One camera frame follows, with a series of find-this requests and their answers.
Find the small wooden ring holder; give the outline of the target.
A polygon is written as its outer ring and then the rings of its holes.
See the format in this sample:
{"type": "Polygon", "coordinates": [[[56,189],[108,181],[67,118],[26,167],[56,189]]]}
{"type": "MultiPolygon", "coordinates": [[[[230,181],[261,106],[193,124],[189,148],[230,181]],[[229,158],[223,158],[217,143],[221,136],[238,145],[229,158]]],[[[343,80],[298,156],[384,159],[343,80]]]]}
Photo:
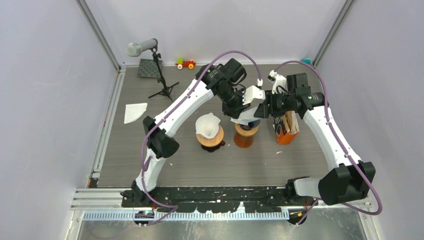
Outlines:
{"type": "Polygon", "coordinates": [[[252,129],[249,129],[249,130],[243,129],[241,127],[241,125],[238,124],[238,123],[235,123],[234,126],[235,126],[236,132],[243,137],[254,136],[257,133],[257,131],[259,130],[259,125],[257,125],[256,127],[252,128],[252,129]]]}

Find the orange coffee filter box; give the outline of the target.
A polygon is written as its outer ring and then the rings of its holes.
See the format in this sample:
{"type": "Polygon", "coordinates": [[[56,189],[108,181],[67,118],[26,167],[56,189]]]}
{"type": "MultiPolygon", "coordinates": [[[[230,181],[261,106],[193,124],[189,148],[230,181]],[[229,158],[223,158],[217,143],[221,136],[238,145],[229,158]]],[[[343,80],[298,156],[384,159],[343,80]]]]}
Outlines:
{"type": "Polygon", "coordinates": [[[276,141],[279,145],[289,145],[300,132],[297,115],[288,111],[273,120],[276,141]]]}

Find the white paper coffee filter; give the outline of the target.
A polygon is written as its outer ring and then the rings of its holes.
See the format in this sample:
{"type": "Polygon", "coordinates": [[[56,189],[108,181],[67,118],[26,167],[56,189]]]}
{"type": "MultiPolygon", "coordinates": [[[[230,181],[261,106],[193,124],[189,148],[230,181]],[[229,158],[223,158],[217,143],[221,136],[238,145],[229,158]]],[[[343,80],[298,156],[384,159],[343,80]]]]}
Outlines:
{"type": "Polygon", "coordinates": [[[205,139],[213,139],[219,133],[221,120],[212,112],[200,116],[195,122],[195,131],[205,139]]]}

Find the amber glass carafe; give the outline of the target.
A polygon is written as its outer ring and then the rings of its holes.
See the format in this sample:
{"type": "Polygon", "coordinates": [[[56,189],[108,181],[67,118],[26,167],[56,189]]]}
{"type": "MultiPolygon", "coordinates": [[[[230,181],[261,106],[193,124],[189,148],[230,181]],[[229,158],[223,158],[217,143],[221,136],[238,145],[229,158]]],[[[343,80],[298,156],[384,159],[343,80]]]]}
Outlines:
{"type": "Polygon", "coordinates": [[[236,133],[234,135],[234,143],[236,146],[238,146],[239,148],[249,148],[254,141],[254,136],[244,136],[244,135],[240,135],[239,133],[236,133]]]}

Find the large wooden ring holder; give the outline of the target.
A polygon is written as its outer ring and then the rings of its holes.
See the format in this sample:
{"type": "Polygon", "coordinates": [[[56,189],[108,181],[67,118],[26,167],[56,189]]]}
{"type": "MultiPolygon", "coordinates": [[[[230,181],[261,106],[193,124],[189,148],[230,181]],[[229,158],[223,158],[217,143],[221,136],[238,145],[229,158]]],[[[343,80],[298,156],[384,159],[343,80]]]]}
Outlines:
{"type": "Polygon", "coordinates": [[[206,138],[201,134],[196,134],[198,142],[205,147],[211,148],[218,146],[224,138],[224,130],[221,125],[219,125],[218,133],[213,138],[206,138]]]}

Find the dark brown dripper cup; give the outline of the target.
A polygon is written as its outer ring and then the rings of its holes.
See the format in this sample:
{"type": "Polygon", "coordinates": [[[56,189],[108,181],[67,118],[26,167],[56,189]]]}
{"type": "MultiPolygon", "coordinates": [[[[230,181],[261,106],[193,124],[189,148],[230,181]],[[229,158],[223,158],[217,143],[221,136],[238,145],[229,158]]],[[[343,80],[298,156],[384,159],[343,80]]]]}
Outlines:
{"type": "Polygon", "coordinates": [[[218,150],[219,148],[223,147],[226,144],[225,141],[221,141],[218,145],[216,146],[205,146],[205,145],[201,145],[201,148],[209,153],[213,153],[214,151],[218,150]]]}

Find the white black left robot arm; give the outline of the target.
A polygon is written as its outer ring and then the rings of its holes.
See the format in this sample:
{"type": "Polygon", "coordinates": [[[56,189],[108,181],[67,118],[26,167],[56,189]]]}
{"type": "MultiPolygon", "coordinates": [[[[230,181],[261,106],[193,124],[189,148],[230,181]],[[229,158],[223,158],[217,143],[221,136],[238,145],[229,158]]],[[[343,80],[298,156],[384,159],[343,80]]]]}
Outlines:
{"type": "Polygon", "coordinates": [[[152,191],[157,186],[165,160],[180,147],[174,135],[201,105],[217,96],[222,102],[224,115],[235,120],[241,118],[249,104],[243,102],[242,92],[236,90],[236,85],[246,76],[245,68],[234,58],[226,64],[204,65],[188,88],[166,110],[143,119],[146,135],[141,153],[145,157],[141,159],[140,174],[131,185],[136,203],[148,207],[153,202],[152,191]]]}

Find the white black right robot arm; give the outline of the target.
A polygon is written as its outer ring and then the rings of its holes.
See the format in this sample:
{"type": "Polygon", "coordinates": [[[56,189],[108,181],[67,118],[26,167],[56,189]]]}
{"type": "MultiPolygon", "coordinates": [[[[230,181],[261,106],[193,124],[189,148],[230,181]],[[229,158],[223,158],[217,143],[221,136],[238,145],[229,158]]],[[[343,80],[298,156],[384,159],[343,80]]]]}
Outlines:
{"type": "Polygon", "coordinates": [[[350,148],[325,105],[322,92],[312,92],[305,73],[284,77],[272,70],[268,79],[273,83],[265,91],[265,100],[254,113],[255,117],[281,117],[293,111],[310,128],[324,153],[329,172],[319,178],[289,179],[285,198],[291,205],[299,205],[305,197],[319,198],[327,205],[365,199],[376,169],[364,162],[350,148]]]}

